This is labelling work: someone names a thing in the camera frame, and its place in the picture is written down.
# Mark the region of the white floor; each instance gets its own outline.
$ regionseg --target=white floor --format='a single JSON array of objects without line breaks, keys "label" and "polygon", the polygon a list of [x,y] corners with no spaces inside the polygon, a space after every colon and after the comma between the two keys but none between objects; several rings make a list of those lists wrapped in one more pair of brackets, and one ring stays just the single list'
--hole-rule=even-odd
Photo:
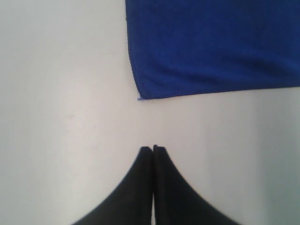
[{"label": "white floor", "polygon": [[300,88],[137,101],[124,0],[0,2],[0,224],[68,225],[166,146],[245,225],[300,223]]}]

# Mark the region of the black object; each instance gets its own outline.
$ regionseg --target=black object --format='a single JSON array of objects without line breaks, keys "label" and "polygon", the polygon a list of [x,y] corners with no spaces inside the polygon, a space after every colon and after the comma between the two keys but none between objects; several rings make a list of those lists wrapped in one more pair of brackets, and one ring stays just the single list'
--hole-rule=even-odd
[{"label": "black object", "polygon": [[154,146],[153,163],[156,225],[238,225],[189,186],[165,148]]},{"label": "black object", "polygon": [[74,225],[151,225],[152,150],[142,147],[116,189]]}]

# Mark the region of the blue cloth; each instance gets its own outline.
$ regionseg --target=blue cloth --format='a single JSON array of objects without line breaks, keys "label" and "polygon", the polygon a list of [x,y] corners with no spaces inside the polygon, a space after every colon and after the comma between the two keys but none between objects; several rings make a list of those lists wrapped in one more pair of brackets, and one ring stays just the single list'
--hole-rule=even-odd
[{"label": "blue cloth", "polygon": [[300,86],[300,0],[126,0],[144,99]]}]

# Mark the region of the white surface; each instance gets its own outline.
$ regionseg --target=white surface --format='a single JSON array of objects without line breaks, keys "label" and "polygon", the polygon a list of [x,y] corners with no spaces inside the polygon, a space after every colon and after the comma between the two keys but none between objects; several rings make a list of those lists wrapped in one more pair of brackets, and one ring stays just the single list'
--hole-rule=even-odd
[{"label": "white surface", "polygon": [[1,225],[76,221],[155,143],[232,218],[299,223],[299,88],[137,101],[124,0],[2,0],[0,28]]}]

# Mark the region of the microfiber cloth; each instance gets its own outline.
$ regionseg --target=microfiber cloth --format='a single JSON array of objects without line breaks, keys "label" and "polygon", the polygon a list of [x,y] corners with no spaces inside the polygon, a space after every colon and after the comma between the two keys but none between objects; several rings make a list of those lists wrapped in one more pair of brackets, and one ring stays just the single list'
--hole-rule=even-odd
[{"label": "microfiber cloth", "polygon": [[300,86],[299,0],[126,0],[144,99]]}]

